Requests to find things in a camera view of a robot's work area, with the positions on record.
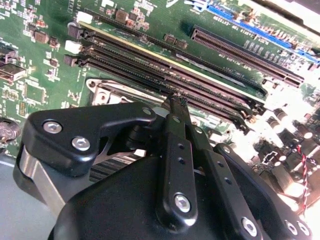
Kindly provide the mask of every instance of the screw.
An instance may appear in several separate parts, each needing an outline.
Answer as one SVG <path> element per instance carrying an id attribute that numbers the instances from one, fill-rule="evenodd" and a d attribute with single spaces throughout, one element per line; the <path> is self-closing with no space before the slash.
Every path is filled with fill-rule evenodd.
<path id="1" fill-rule="evenodd" d="M 243 217 L 242 220 L 242 225 L 244 227 L 244 229 L 252 236 L 252 237 L 256 237 L 258 235 L 258 231 L 256 226 L 254 225 L 254 223 L 249 220 L 246 217 Z"/>
<path id="2" fill-rule="evenodd" d="M 303 225 L 303 224 L 302 224 L 301 222 L 299 222 L 299 221 L 298 221 L 297 223 L 298 223 L 301 231 L 302 231 L 305 235 L 310 236 L 310 232 L 309 232 L 308 228 L 306 228 L 306 226 Z"/>
<path id="3" fill-rule="evenodd" d="M 194 129 L 195 129 L 195 131 L 196 131 L 198 134 L 202 134 L 202 130 L 201 130 L 200 127 L 197 127 L 197 126 L 196 126 Z"/>
<path id="4" fill-rule="evenodd" d="M 178 118 L 178 117 L 173 116 L 172 118 L 173 118 L 173 120 L 174 120 L 175 122 L 180 123 L 180 120 L 179 120 L 179 118 Z"/>
<path id="5" fill-rule="evenodd" d="M 144 112 L 145 114 L 151 115 L 151 111 L 150 111 L 147 107 L 144 107 L 144 108 L 143 108 L 143 112 Z"/>
<path id="6" fill-rule="evenodd" d="M 181 212 L 187 213 L 190 211 L 191 206 L 188 198 L 181 194 L 177 194 L 174 197 L 174 203 L 175 205 L 180 209 Z"/>
<path id="7" fill-rule="evenodd" d="M 285 220 L 285 223 L 286 223 L 287 228 L 290 230 L 290 232 L 293 235 L 298 235 L 298 231 L 297 231 L 296 227 L 291 222 Z"/>
<path id="8" fill-rule="evenodd" d="M 227 146 L 224 146 L 224 147 L 223 147 L 223 150 L 224 150 L 227 154 L 231 153 L 231 152 L 230 152 L 230 149 L 229 149 Z"/>
<path id="9" fill-rule="evenodd" d="M 62 131 L 62 126 L 56 121 L 47 121 L 43 124 L 43 129 L 50 134 L 57 134 Z"/>
<path id="10" fill-rule="evenodd" d="M 79 151 L 87 151 L 90 148 L 90 142 L 83 136 L 77 136 L 72 139 L 72 146 Z"/>

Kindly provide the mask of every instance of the cable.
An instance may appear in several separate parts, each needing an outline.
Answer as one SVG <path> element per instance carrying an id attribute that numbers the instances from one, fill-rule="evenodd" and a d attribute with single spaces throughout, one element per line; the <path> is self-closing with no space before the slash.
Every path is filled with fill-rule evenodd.
<path id="1" fill-rule="evenodd" d="M 303 215 L 305 216 L 307 210 L 307 190 L 308 190 L 308 168 L 307 168 L 307 156 L 301 151 L 301 145 L 296 147 L 297 152 L 302 157 L 302 177 L 303 177 Z"/>

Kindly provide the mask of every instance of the ram slot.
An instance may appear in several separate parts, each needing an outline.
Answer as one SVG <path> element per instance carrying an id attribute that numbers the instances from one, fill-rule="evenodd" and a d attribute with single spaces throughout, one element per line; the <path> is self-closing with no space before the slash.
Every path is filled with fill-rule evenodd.
<path id="1" fill-rule="evenodd" d="M 230 111 L 238 112 L 246 119 L 251 119 L 253 115 L 253 111 L 235 101 L 231 101 L 230 99 L 224 97 L 223 95 L 213 92 L 202 85 L 197 85 L 193 81 L 189 81 L 186 79 L 177 78 L 176 76 L 172 76 L 168 73 L 163 72 L 162 70 L 154 67 L 150 67 L 147 64 L 143 64 L 135 59 L 128 58 L 123 55 L 119 55 L 116 52 L 108 52 L 106 49 L 102 49 L 100 47 L 92 47 L 89 50 L 85 51 L 84 54 L 89 54 L 95 58 L 103 59 L 104 61 L 116 61 L 115 64 L 119 66 L 135 66 L 137 69 L 142 69 L 146 73 L 152 72 L 152 74 L 158 75 L 162 78 L 163 81 L 170 82 L 171 84 L 175 84 L 182 91 L 191 91 L 193 94 L 197 94 L 203 98 L 204 101 L 216 103 L 221 107 L 228 108 Z"/>
<path id="2" fill-rule="evenodd" d="M 131 55 L 134 58 L 143 60 L 143 62 L 148 63 L 148 67 L 150 68 L 167 70 L 168 72 L 171 72 L 176 76 L 180 76 L 181 81 L 184 80 L 188 84 L 194 83 L 196 86 L 202 86 L 202 89 L 204 89 L 204 91 L 208 91 L 208 93 L 212 94 L 215 98 L 220 98 L 221 101 L 228 102 L 229 105 L 235 105 L 239 108 L 247 108 L 244 105 L 251 105 L 251 103 L 254 102 L 250 97 L 244 96 L 237 91 L 231 90 L 228 87 L 224 87 L 223 85 L 211 81 L 210 79 L 207 79 L 205 77 L 201 77 L 196 73 L 186 71 L 182 67 L 171 64 L 170 62 L 167 62 L 152 54 L 148 54 L 147 52 L 141 51 L 130 45 L 119 42 L 111 37 L 107 37 L 99 32 L 91 32 L 86 40 L 95 44 L 94 46 L 87 46 L 87 51 L 90 51 L 90 48 L 93 48 L 93 50 L 97 50 L 103 53 L 113 52 L 114 56 L 117 55 L 118 58 L 126 57 L 126 55 Z M 265 110 L 263 107 L 258 107 L 257 109 L 259 110 L 253 109 L 255 114 L 263 113 Z"/>
<path id="3" fill-rule="evenodd" d="M 198 108 L 203 109 L 205 112 L 213 114 L 217 117 L 222 118 L 225 121 L 232 122 L 235 126 L 241 129 L 245 134 L 249 132 L 249 128 L 246 126 L 245 121 L 241 116 L 235 112 L 226 110 L 224 107 L 206 102 L 202 98 L 194 96 L 186 91 L 180 90 L 180 85 L 162 82 L 159 79 L 151 77 L 149 74 L 141 70 L 137 70 L 133 67 L 120 66 L 113 62 L 104 62 L 101 60 L 93 59 L 89 56 L 82 57 L 77 61 L 80 67 L 91 67 L 99 71 L 110 74 L 114 77 L 125 80 L 128 84 L 141 84 L 148 89 L 158 89 L 163 94 L 175 94 L 180 93 L 183 97 L 187 98 L 192 106 L 198 106 Z"/>
<path id="4" fill-rule="evenodd" d="M 141 31 L 138 31 L 138 30 L 135 30 L 133 28 L 130 28 L 110 17 L 106 17 L 106 16 L 102 16 L 100 15 L 99 13 L 96 13 L 90 9 L 87 9 L 85 8 L 84 9 L 84 12 L 87 13 L 87 14 L 90 14 L 93 16 L 93 19 L 94 20 L 97 20 L 99 22 L 102 22 L 102 23 L 106 23 L 106 24 L 109 24 L 109 25 L 112 25 L 118 29 L 121 29 L 123 31 L 126 31 L 127 33 L 131 34 L 131 35 L 134 35 L 136 37 L 144 37 L 146 38 L 150 43 L 153 43 L 155 44 L 156 46 L 159 46 L 161 48 L 164 48 L 164 49 L 167 49 L 169 51 L 171 51 L 174 55 L 176 56 L 182 56 L 184 58 L 187 58 L 191 61 L 194 61 L 198 64 L 201 64 L 203 66 L 205 66 L 206 68 L 209 68 L 211 69 L 212 71 L 216 72 L 217 75 L 219 76 L 224 76 L 225 79 L 227 78 L 231 78 L 231 79 L 234 79 L 235 81 L 238 81 L 238 82 L 241 82 L 241 83 L 245 83 L 249 86 L 251 86 L 252 88 L 254 88 L 256 91 L 260 92 L 262 95 L 266 95 L 267 92 L 255 81 L 251 80 L 251 79 L 246 79 L 246 78 L 240 78 L 240 77 L 236 77 L 234 75 L 231 75 L 229 74 L 228 72 L 226 72 L 222 67 L 219 67 L 217 65 L 214 65 L 208 61 L 205 61 L 203 59 L 201 59 L 200 57 L 197 57 L 197 56 L 194 56 L 194 55 L 191 55 L 185 51 L 182 51 L 181 49 L 177 48 L 177 47 L 174 47 L 174 46 L 171 46 L 157 38 L 154 38 L 152 36 L 149 36 L 147 35 L 145 32 L 141 32 Z"/>

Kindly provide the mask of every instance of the green circuit board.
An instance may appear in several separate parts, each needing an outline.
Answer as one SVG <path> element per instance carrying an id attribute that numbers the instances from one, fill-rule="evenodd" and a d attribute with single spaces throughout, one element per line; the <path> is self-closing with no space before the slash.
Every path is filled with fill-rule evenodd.
<path id="1" fill-rule="evenodd" d="M 214 1 L 217 8 L 224 8 L 237 13 L 247 13 L 252 9 L 251 1 L 240 4 L 236 0 Z M 91 105 L 91 92 L 86 87 L 88 78 L 104 78 L 119 81 L 119 79 L 91 68 L 70 67 L 64 64 L 64 55 L 70 54 L 65 50 L 66 40 L 74 40 L 68 36 L 67 25 L 75 21 L 77 13 L 89 9 L 107 18 L 116 19 L 118 10 L 130 13 L 139 9 L 140 20 L 135 20 L 133 28 L 145 32 L 163 41 L 165 35 L 186 43 L 185 52 L 197 56 L 214 65 L 220 66 L 233 76 L 252 80 L 261 84 L 265 76 L 246 65 L 229 59 L 213 50 L 190 39 L 191 30 L 198 25 L 229 41 L 258 53 L 260 56 L 280 64 L 294 72 L 303 71 L 312 62 L 297 55 L 295 51 L 285 50 L 281 46 L 255 37 L 249 31 L 237 27 L 218 15 L 204 11 L 199 12 L 183 0 L 0 0 L 0 45 L 7 46 L 18 52 L 16 65 L 26 69 L 26 76 L 13 83 L 0 80 L 1 100 L 0 115 L 17 122 L 23 127 L 25 119 L 33 112 Z M 319 37 L 314 33 L 301 31 L 297 26 L 287 26 L 279 23 L 277 17 L 260 14 L 257 16 L 260 25 L 273 27 L 279 34 L 283 31 L 288 36 L 295 37 L 305 51 L 319 47 Z M 99 21 L 89 24 L 92 28 L 120 37 L 128 42 L 139 45 L 151 52 L 180 64 L 202 72 L 203 74 L 222 82 L 242 93 L 260 101 L 266 97 L 245 84 L 234 83 L 228 79 L 209 73 L 203 69 L 184 61 L 177 60 L 169 51 L 152 44 L 137 42 L 130 34 Z M 55 38 L 57 45 L 50 46 L 35 40 L 35 31 L 45 33 L 49 38 Z M 10 144 L 3 144 L 6 154 L 16 156 L 20 139 Z"/>

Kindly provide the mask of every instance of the black pcie slot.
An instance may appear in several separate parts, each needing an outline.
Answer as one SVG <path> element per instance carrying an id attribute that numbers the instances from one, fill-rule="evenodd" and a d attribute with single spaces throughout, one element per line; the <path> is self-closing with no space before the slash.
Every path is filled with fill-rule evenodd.
<path id="1" fill-rule="evenodd" d="M 212 95 L 219 97 L 223 101 L 229 102 L 230 104 L 238 105 L 239 108 L 243 107 L 242 105 L 240 105 L 240 103 L 242 103 L 242 104 L 250 105 L 253 109 L 257 108 L 258 109 L 257 112 L 259 113 L 264 112 L 264 109 L 262 108 L 261 105 L 259 106 L 259 103 L 257 104 L 258 106 L 256 106 L 255 104 L 253 104 L 254 101 L 251 98 L 244 96 L 239 92 L 236 92 L 227 87 L 224 87 L 205 77 L 201 77 L 196 73 L 187 72 L 185 69 L 181 67 L 178 67 L 174 64 L 166 62 L 163 59 L 159 59 L 156 56 L 153 56 L 144 51 L 131 47 L 127 44 L 119 42 L 116 39 L 107 37 L 99 32 L 94 32 L 94 34 L 90 37 L 87 37 L 86 40 L 96 44 L 96 46 L 93 46 L 94 49 L 103 48 L 106 51 L 110 52 L 111 50 L 108 47 L 117 48 L 119 55 L 121 52 L 127 53 L 136 57 L 137 59 L 144 60 L 146 63 L 149 63 L 149 65 L 157 66 L 159 69 L 167 69 L 168 71 L 181 76 L 181 79 L 186 78 L 186 80 L 189 81 L 189 84 L 197 83 L 197 85 L 203 86 L 204 89 L 211 91 Z"/>
<path id="2" fill-rule="evenodd" d="M 171 84 L 165 84 L 161 81 L 145 77 L 144 75 L 137 74 L 128 69 L 120 68 L 119 66 L 113 65 L 109 62 L 101 62 L 100 60 L 86 57 L 84 59 L 80 59 L 78 61 L 78 64 L 80 67 L 92 67 L 98 69 L 99 71 L 126 80 L 129 83 L 132 82 L 135 84 L 141 84 L 143 87 L 149 89 L 150 87 L 153 87 L 154 89 L 157 89 L 157 92 L 161 91 L 163 94 L 174 94 L 179 90 L 177 89 L 177 87 L 173 87 Z M 192 106 L 202 108 L 207 113 L 220 117 L 225 121 L 234 123 L 235 126 L 241 129 L 245 134 L 249 132 L 250 129 L 247 127 L 245 121 L 241 118 L 240 115 L 234 114 L 217 105 L 207 103 L 204 100 L 195 97 L 194 95 L 187 94 L 186 92 L 181 91 L 180 93 L 182 96 L 186 97 L 188 101 L 191 102 Z"/>
<path id="3" fill-rule="evenodd" d="M 167 82 L 170 81 L 171 84 L 172 83 L 175 84 L 176 87 L 180 88 L 183 91 L 191 91 L 193 94 L 197 94 L 201 96 L 204 101 L 207 101 L 207 102 L 213 101 L 213 103 L 217 104 L 218 106 L 221 106 L 222 108 L 223 107 L 229 108 L 231 111 L 235 111 L 241 114 L 244 118 L 250 119 L 251 116 L 253 115 L 253 112 L 251 111 L 251 109 L 244 107 L 243 105 L 236 103 L 235 101 L 232 101 L 232 102 L 227 101 L 225 100 L 225 97 L 223 97 L 222 95 L 218 95 L 201 85 L 197 85 L 191 81 L 177 79 L 174 76 L 171 76 L 161 71 L 160 69 L 152 68 L 149 65 L 145 65 L 140 61 L 130 59 L 119 53 L 112 52 L 112 51 L 108 52 L 106 49 L 101 49 L 100 47 L 94 47 L 90 50 L 87 50 L 86 53 L 88 53 L 90 56 L 103 59 L 107 62 L 114 61 L 114 64 L 122 65 L 124 67 L 128 65 L 132 65 L 132 66 L 135 66 L 137 69 L 143 69 L 146 73 L 152 73 L 154 75 L 161 77 L 163 81 L 167 81 Z"/>
<path id="4" fill-rule="evenodd" d="M 106 17 L 106 16 L 102 16 L 100 15 L 99 13 L 96 13 L 90 9 L 87 9 L 85 8 L 84 9 L 84 12 L 85 13 L 88 13 L 90 15 L 93 16 L 93 19 L 94 20 L 97 20 L 99 22 L 102 22 L 102 23 L 106 23 L 106 24 L 109 24 L 109 25 L 112 25 L 118 29 L 121 29 L 121 30 L 124 30 L 126 31 L 127 33 L 129 34 L 132 34 L 138 38 L 145 38 L 147 39 L 150 43 L 153 43 L 161 48 L 164 48 L 164 49 L 167 49 L 169 51 L 172 52 L 172 54 L 174 56 L 176 55 L 181 55 L 185 58 L 188 58 L 194 62 L 197 62 L 198 64 L 201 64 L 209 69 L 212 69 L 213 71 L 216 71 L 217 73 L 219 73 L 220 75 L 224 75 L 226 78 L 232 78 L 238 82 L 241 82 L 241 83 L 245 83 L 247 85 L 250 85 L 252 88 L 256 89 L 257 91 L 259 91 L 262 95 L 266 96 L 268 93 L 265 89 L 263 89 L 257 82 L 253 81 L 253 80 L 250 80 L 250 79 L 245 79 L 245 78 L 240 78 L 240 77 L 237 77 L 237 76 L 234 76 L 234 75 L 231 75 L 230 73 L 226 72 L 222 67 L 219 67 L 217 65 L 214 65 L 208 61 L 205 61 L 199 57 L 196 57 L 194 55 L 191 55 L 185 51 L 182 51 L 180 50 L 179 48 L 177 47 L 174 47 L 174 46 L 171 46 L 161 40 L 158 40 L 156 39 L 155 37 L 152 37 L 152 36 L 149 36 L 141 31 L 138 31 L 138 30 L 135 30 L 133 28 L 130 28 L 128 26 L 126 26 L 125 24 L 122 24 L 110 17 Z"/>
<path id="5" fill-rule="evenodd" d="M 284 81 L 294 87 L 299 87 L 299 85 L 304 81 L 303 77 L 294 74 L 284 67 L 281 67 L 199 26 L 194 26 L 191 39 L 239 63 L 257 69 L 270 77 Z"/>

